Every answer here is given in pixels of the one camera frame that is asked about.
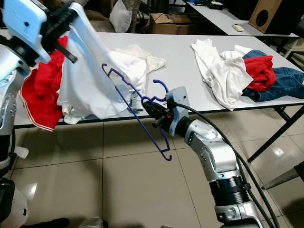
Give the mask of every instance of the denim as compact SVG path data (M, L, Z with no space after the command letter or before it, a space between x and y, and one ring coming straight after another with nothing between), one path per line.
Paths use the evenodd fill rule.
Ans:
M243 58L265 56L266 54L252 50ZM282 96L292 96L304 99L304 73L287 67L273 69L276 76L275 83L265 92L255 92L250 89L243 90L243 96L248 96L255 102L270 101Z

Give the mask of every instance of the table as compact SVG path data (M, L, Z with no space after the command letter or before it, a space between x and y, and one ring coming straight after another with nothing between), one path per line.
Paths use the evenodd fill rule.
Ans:
M190 47L196 39L210 38L213 45L217 47L218 52L232 49L235 44L244 47L258 49L268 55L273 56L273 67L290 67L297 70L295 65L290 63L284 57L280 56L270 47L259 41L255 37L244 36L184 36L184 35L155 35L155 34L122 34L122 33L99 33L100 38L110 48L123 48L130 44L138 43L143 49L150 51L155 56L164 58L167 61L167 66L152 72L147 79L147 95L152 97L164 97L164 89L160 85L154 84L153 79L162 80L168 88L174 89L179 86L185 86L188 93L190 106L201 113L214 113L227 111L215 99L212 90L202 83L201 75L195 60L194 52ZM281 107L291 105L303 105L303 107L291 118L281 111ZM268 146L273 143L285 130L287 130L301 115L304 113L304 100L285 96L279 99L256 103L248 97L241 97L236 103L235 110L248 110L258 108L273 107L286 119L284 125L275 134L274 138L267 141ZM17 99L17 113L15 118L15 128L33 127L29 120L27 113L23 107L21 99ZM141 118L149 118L146 112L139 114ZM134 119L131 113L124 111L119 115L111 118L99 120L94 116L81 121L81 123L88 122L102 122Z
M265 34L257 30L255 27L248 24L248 20L240 20L228 9L217 10L210 9L207 6L196 6L193 3L187 2L189 6L195 9L199 14L208 19L211 23L216 25L219 29L225 32L229 36L255 36L255 37L287 37L287 38L298 38L296 34L280 35L280 34ZM239 24L244 28L245 31L238 32L232 25Z

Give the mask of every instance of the tile floor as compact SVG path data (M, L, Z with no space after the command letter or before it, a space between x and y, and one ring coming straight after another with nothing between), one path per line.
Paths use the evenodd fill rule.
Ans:
M284 123L273 109L208 117L244 157ZM151 120L144 122L164 146ZM260 185L304 160L303 126L304 117L250 165ZM156 151L136 121L59 126L53 133L20 129L17 143L30 153L18 159L8 176L29 200L28 224L67 217L70 227L77 228L84 219L100 216L111 228L219 228L198 158L182 139L169 141L171 162ZM276 148L284 151L280 157L274 154ZM304 228L300 178L264 192L282 228Z

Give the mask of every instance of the white cloth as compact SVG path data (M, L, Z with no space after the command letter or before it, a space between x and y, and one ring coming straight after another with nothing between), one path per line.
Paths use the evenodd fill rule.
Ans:
M197 40L191 45L199 66L202 80L212 89L217 101L233 111L235 103L251 82L241 57L222 60L212 40Z
M166 65L166 61L163 58L155 57L150 52L143 50L139 44L129 45L123 49L116 48L115 50L117 52L126 53L128 55L145 60L147 64L147 74Z
M134 75L125 75L120 70L118 66L123 66L123 63L117 64L113 61L109 50L86 18L83 8L76 3L71 7L78 13L78 17L69 35L67 50L77 56L78 60L73 64L65 58L63 63L57 104L62 106L64 120L74 124L91 114L100 119L119 114L127 106L117 93L114 83L128 102L129 88L118 80L114 72L110 74L111 78L116 78L113 83L102 70L101 65L108 64L105 67L106 72L109 72L113 66L125 76L127 81L136 83L136 79L132 78Z
M252 51L251 48L243 47L240 45L235 45L234 50L232 51L224 51L220 54L220 56L223 59L230 59L230 58L238 58L243 57L246 55L249 51Z
M144 95L146 91L146 75L166 65L164 59L155 57L150 52L145 51L139 44L129 45L123 49L116 48L115 51L110 52L110 55L115 61L119 59L119 56L126 57L125 61L123 61L125 65L120 66L120 68L128 75L131 75L133 71L135 75L131 78L135 78L137 81L133 82L133 84L142 95ZM134 64L134 62L138 62L138 60L144 60L145 66L142 63ZM141 98L136 92L132 92L131 94L130 106L135 111L143 110Z
M73 23L66 48L78 60L73 64L65 58L63 63L57 104L62 106L64 121L76 124L91 114L100 119L117 115L124 111L127 105L115 86L127 102L130 102L133 90L114 72L109 78L101 65L108 64L105 67L107 73L113 66L123 74L126 81L143 92L146 74L151 69L156 70L164 66L165 62L153 59L153 55L142 50L140 46L129 46L126 50L110 52L97 36L83 8L76 3L72 3L71 7L78 13L78 17ZM134 94L132 98L135 99L132 104L137 110L141 110L138 98Z

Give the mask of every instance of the speaker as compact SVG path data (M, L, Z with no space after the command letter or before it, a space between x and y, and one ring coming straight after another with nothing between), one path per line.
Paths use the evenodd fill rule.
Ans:
M304 14L304 0L259 0L249 24L263 33L289 35Z

